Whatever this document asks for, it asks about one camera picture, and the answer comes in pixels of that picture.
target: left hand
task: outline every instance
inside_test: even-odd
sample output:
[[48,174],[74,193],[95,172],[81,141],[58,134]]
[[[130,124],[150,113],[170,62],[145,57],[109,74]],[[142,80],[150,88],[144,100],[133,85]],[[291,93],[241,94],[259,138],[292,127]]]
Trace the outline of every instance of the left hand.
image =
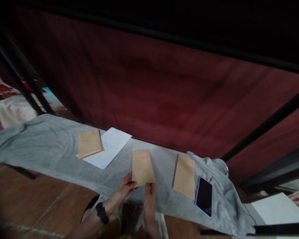
[[136,182],[130,179],[131,175],[132,171],[122,179],[115,192],[109,198],[109,201],[111,201],[115,207],[119,207],[124,198],[126,198],[129,193],[132,194],[135,191]]

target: gray blanket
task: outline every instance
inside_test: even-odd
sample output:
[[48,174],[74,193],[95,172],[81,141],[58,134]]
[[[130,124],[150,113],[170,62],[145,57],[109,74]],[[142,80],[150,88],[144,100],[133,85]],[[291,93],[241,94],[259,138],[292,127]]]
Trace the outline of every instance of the gray blanket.
[[[132,170],[132,152],[149,149],[157,183],[156,211],[231,235],[254,233],[221,159],[200,158],[191,152],[180,153],[131,138],[102,170],[75,156],[78,153],[77,134],[93,129],[57,116],[39,116],[0,131],[0,163],[35,170],[110,196],[121,179]],[[196,188],[199,176],[213,185],[212,218],[201,212],[192,199],[173,190],[178,153],[195,161]],[[144,193],[145,187],[139,187],[127,200],[142,204]]]

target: phone screen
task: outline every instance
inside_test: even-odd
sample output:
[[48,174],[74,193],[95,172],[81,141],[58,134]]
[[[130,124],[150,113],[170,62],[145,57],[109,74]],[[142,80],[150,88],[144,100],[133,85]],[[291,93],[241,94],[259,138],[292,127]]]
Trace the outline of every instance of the phone screen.
[[212,216],[212,194],[213,186],[206,180],[199,178],[196,206],[199,207],[209,217]]

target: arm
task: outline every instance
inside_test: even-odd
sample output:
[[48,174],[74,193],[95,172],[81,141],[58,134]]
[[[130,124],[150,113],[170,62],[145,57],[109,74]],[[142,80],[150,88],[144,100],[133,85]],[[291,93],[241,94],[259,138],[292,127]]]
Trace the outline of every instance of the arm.
[[[108,218],[112,215],[115,209],[117,209],[124,198],[135,191],[136,182],[133,182],[129,177],[132,172],[126,175],[116,191],[112,196],[105,202],[103,202],[103,207]],[[91,238],[97,233],[97,231],[103,226],[101,219],[97,215],[97,211],[94,211],[82,222],[76,229],[72,230],[68,234],[66,239],[85,239]]]
[[144,225],[146,237],[149,239],[161,239],[158,225],[155,220],[156,183],[145,185],[144,197]]

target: wrist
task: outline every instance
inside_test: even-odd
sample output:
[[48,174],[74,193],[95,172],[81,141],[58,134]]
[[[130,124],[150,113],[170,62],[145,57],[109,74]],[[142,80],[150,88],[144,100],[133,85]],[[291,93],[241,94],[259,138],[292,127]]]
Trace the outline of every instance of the wrist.
[[144,213],[143,219],[146,224],[155,223],[155,214],[154,213],[149,213],[149,214]]
[[111,199],[103,202],[103,207],[105,208],[105,212],[108,218],[110,218],[114,210],[117,208],[116,203]]

